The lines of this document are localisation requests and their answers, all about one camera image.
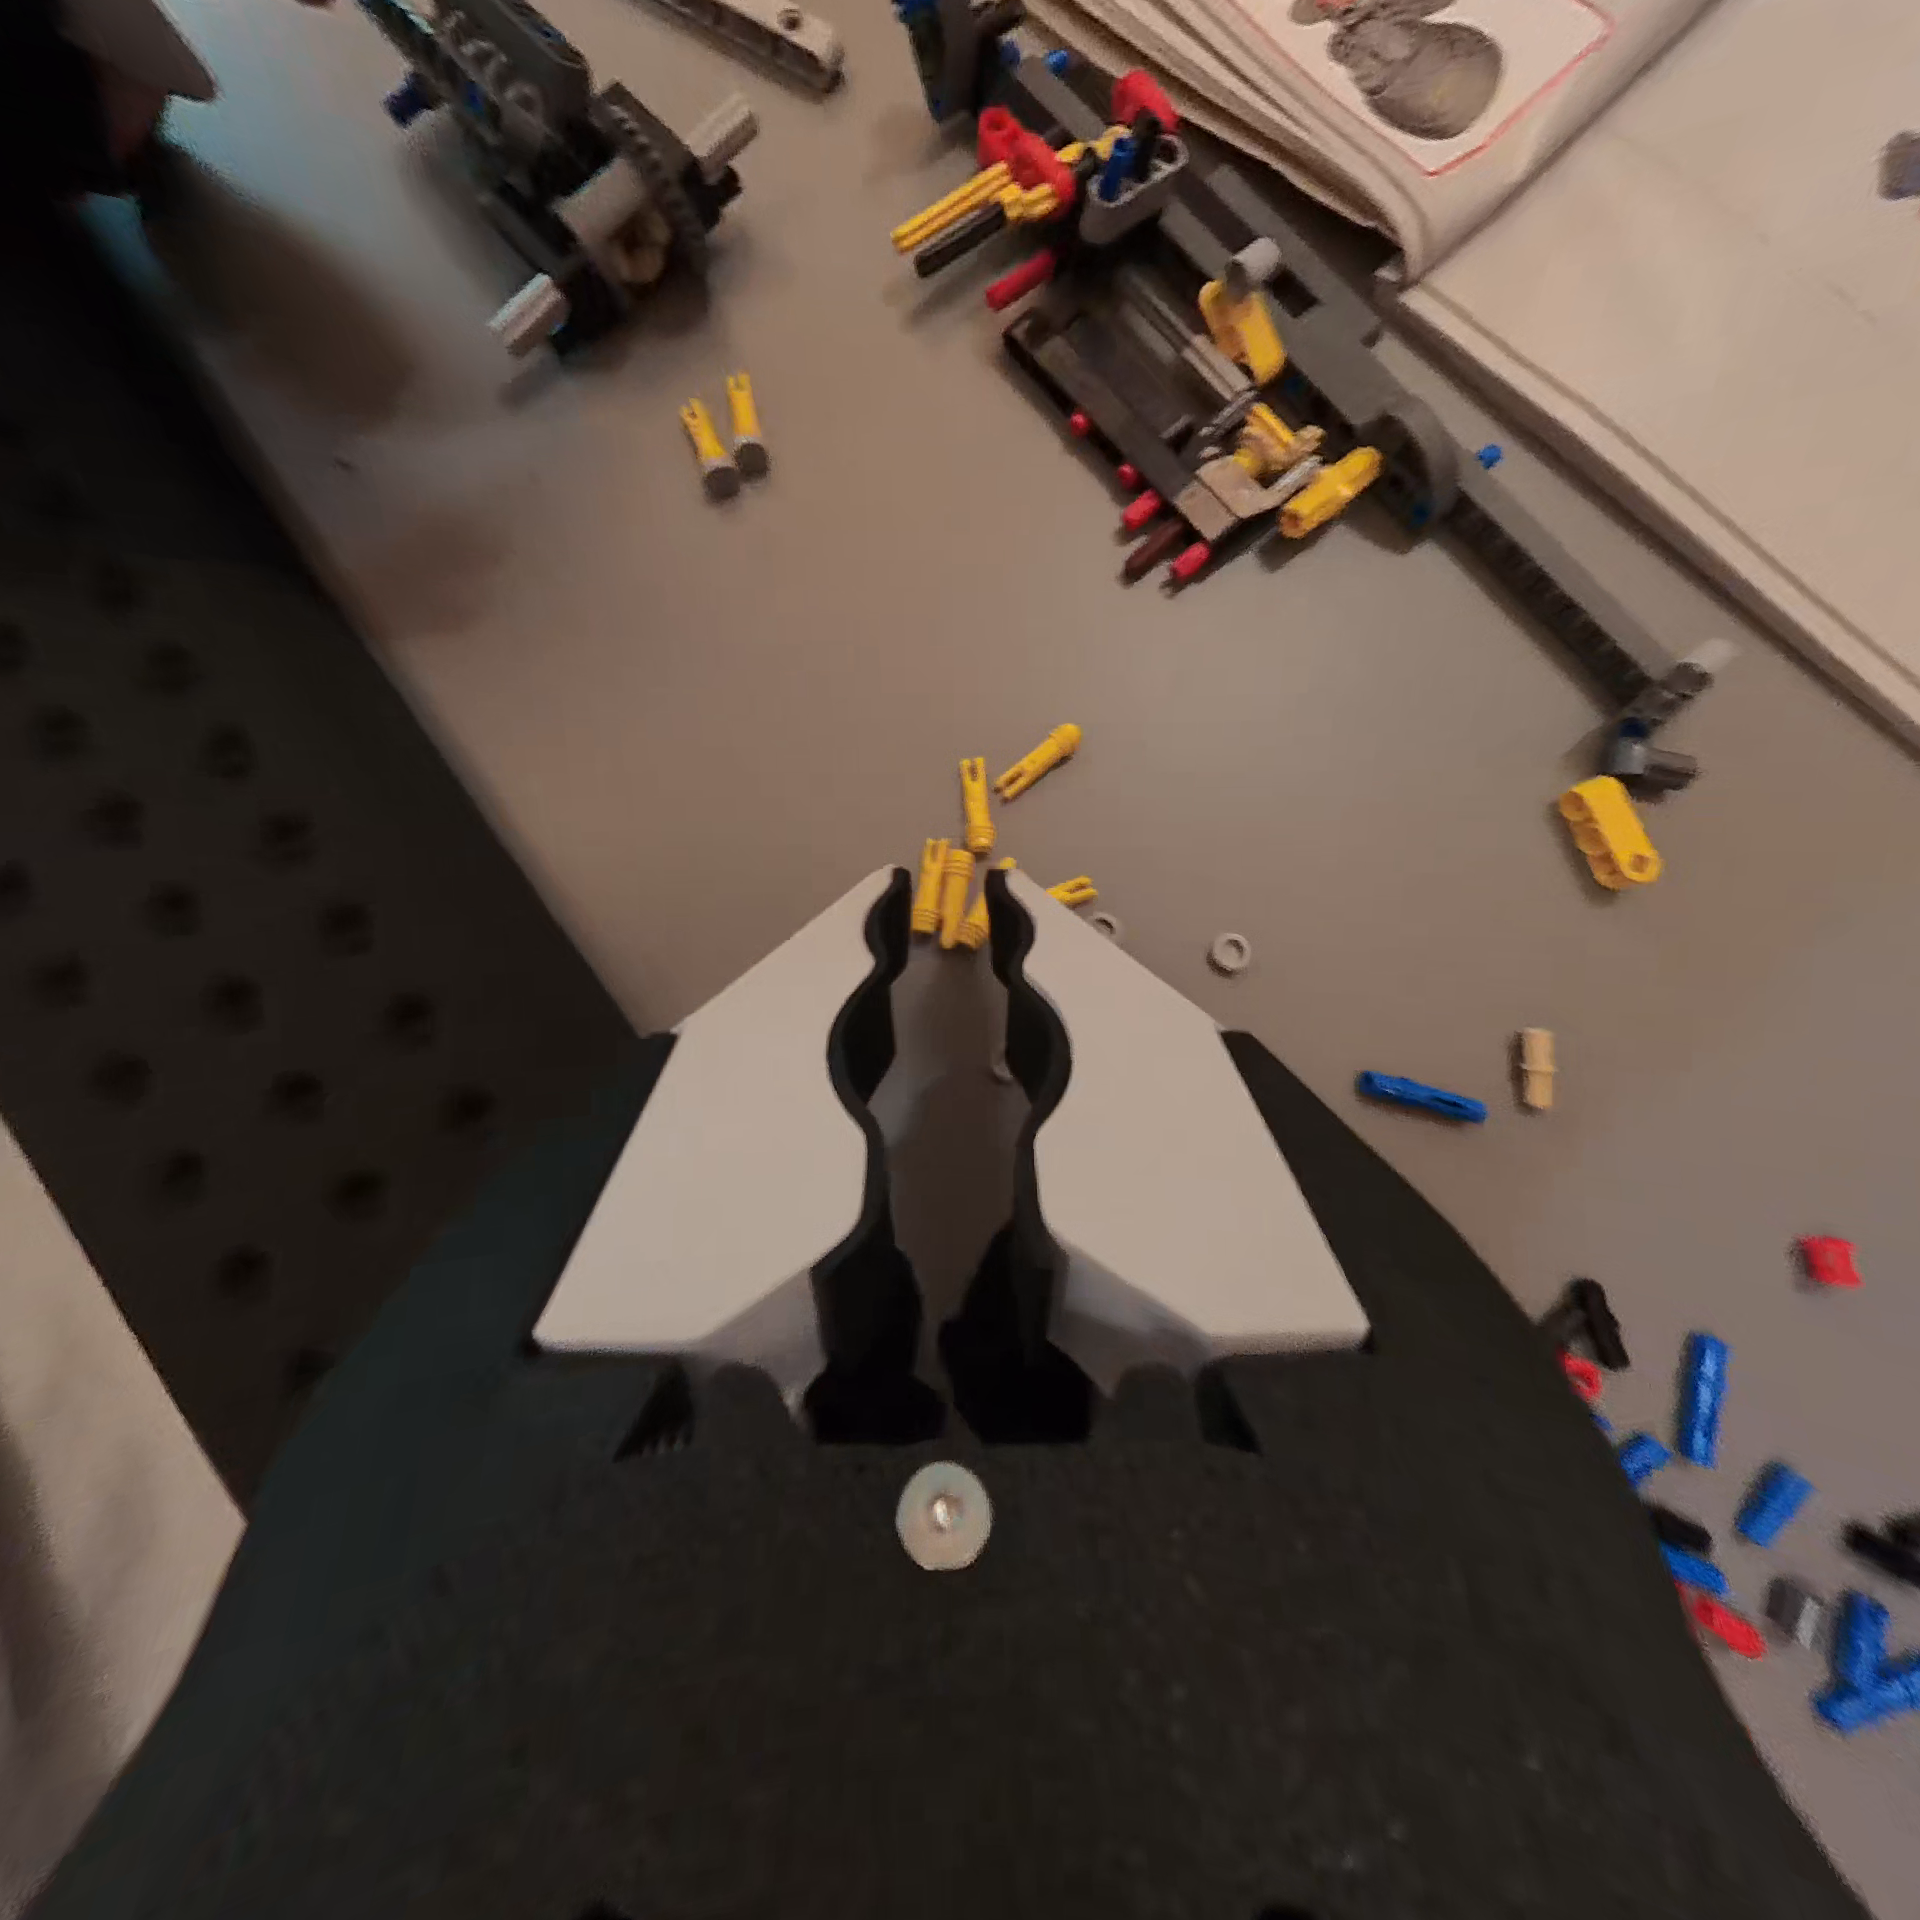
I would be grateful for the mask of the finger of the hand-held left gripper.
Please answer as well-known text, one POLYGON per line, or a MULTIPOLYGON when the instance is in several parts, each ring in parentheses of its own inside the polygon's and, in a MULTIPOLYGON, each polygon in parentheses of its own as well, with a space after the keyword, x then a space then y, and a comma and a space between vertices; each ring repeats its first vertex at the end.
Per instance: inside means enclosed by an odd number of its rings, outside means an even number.
POLYGON ((59 4, 57 17, 69 43, 125 83, 189 103, 219 94, 162 4, 59 4))

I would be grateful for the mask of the light grey lego beam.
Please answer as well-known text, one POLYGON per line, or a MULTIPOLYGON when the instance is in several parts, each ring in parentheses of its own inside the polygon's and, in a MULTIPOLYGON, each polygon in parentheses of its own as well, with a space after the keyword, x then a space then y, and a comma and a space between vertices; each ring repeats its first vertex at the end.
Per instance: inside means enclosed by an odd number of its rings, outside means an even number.
POLYGON ((819 98, 845 81, 836 30, 803 4, 646 4, 819 98))

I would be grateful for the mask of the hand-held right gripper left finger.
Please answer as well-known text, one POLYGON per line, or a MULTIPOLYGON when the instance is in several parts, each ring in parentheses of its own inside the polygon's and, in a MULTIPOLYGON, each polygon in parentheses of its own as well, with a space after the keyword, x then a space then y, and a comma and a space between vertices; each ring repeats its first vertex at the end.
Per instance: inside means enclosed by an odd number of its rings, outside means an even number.
POLYGON ((913 1367, 873 1094, 910 877, 873 870, 670 1033, 532 1330, 552 1354, 747 1363, 789 1398, 913 1367))

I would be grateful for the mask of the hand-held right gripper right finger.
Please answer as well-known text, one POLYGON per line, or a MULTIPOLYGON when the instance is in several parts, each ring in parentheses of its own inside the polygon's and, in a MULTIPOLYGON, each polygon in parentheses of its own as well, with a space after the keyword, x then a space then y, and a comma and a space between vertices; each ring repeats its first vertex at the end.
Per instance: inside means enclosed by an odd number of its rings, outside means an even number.
POLYGON ((1097 1391, 1142 1363, 1360 1353, 1370 1324, 1225 1030, 1020 871, 985 883, 1026 1098, 1007 1314, 1097 1391))

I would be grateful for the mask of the pile of mixed lego pins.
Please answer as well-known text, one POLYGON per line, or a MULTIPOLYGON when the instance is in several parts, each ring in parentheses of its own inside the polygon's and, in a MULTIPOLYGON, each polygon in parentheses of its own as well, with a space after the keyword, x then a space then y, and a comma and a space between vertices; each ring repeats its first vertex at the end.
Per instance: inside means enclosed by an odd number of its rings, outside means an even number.
MULTIPOLYGON (((1677 1363, 1669 1438, 1645 1430, 1613 1434, 1599 1400, 1605 1383, 1627 1373, 1632 1358, 1607 1291, 1596 1280, 1573 1278, 1535 1330, 1599 1434, 1612 1441, 1620 1475, 1643 1498, 1645 1523, 1697 1640, 1750 1663, 1770 1643, 1822 1650, 1829 1677, 1812 1695, 1812 1711, 1837 1737, 1876 1733, 1902 1717, 1916 1720, 1916 1647, 1890 1647, 1890 1615, 1880 1597, 1847 1588, 1829 1600, 1797 1577, 1775 1577, 1756 1623, 1737 1605, 1712 1530, 1669 1500, 1645 1498, 1649 1483, 1675 1465, 1716 1470, 1730 1345, 1712 1331, 1690 1331, 1677 1363)), ((1730 1544, 1755 1551, 1776 1548, 1812 1498, 1805 1475, 1785 1460, 1766 1460, 1733 1513, 1730 1544)), ((1856 1570, 1916 1595, 1916 1505, 1870 1523, 1842 1523, 1839 1551, 1856 1570)))

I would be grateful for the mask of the yellow lego connector block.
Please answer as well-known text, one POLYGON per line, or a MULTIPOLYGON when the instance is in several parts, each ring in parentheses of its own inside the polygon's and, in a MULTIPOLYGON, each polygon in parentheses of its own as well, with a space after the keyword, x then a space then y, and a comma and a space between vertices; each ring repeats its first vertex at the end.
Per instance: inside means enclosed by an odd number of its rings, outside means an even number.
POLYGON ((1626 894, 1663 877, 1663 854, 1616 777, 1580 781, 1563 788, 1553 808, 1599 890, 1626 894))

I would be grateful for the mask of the pile of yellow lego pins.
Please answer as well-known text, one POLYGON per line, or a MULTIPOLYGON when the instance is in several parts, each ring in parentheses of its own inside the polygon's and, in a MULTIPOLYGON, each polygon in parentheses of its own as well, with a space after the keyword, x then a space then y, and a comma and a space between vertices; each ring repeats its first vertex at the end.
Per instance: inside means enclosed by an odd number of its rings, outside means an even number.
POLYGON ((1077 724, 1060 724, 996 775, 979 755, 957 764, 957 830, 927 834, 910 864, 910 941, 933 951, 976 954, 985 948, 995 930, 989 877, 1020 871, 1020 860, 999 844, 996 813, 1060 771, 1082 741, 1077 724))

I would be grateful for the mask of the long blue lego pin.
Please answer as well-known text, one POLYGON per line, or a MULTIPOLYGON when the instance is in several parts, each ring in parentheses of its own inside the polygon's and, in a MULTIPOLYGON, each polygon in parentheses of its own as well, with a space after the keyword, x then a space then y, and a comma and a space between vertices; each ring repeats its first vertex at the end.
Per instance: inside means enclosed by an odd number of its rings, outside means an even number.
POLYGON ((1459 1125, 1483 1125, 1492 1115, 1479 1098, 1376 1068, 1360 1068, 1355 1078, 1355 1091, 1367 1103, 1380 1103, 1397 1113, 1417 1113, 1459 1125))

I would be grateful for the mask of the lego gear axle assembly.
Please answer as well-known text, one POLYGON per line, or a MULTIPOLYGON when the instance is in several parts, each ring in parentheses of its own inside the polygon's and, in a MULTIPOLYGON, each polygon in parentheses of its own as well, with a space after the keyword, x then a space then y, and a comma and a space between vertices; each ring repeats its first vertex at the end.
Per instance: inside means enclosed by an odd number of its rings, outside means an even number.
POLYGON ((467 191, 526 263, 492 317, 510 358, 576 351, 613 333, 662 277, 706 281, 709 238, 740 194, 735 161, 756 115, 732 94, 675 133, 535 4, 359 4, 402 61, 396 125, 443 115, 467 191))

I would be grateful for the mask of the lego instruction booklet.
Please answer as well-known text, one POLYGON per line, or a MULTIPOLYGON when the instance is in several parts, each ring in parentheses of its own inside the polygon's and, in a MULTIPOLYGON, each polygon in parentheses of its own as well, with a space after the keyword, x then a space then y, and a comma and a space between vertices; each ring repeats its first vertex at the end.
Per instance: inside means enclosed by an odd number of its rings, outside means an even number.
POLYGON ((1029 4, 1916 744, 1915 4, 1029 4))

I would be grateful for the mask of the grey black lego chassis assembly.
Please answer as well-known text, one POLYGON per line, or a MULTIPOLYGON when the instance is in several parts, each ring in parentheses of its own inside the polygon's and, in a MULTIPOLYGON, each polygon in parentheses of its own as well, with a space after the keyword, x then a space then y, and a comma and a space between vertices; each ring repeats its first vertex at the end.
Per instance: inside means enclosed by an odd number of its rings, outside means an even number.
POLYGON ((1276 184, 1227 161, 1203 98, 1120 54, 1020 43, 1022 4, 893 4, 925 110, 973 134, 973 177, 893 233, 922 281, 1007 244, 999 343, 1116 473, 1123 577, 1179 593, 1262 540, 1307 544, 1375 504, 1449 540, 1560 644, 1612 713, 1596 771, 1632 800, 1689 788, 1666 738, 1722 648, 1666 648, 1522 505, 1502 448, 1457 437, 1382 358, 1382 324, 1276 184))

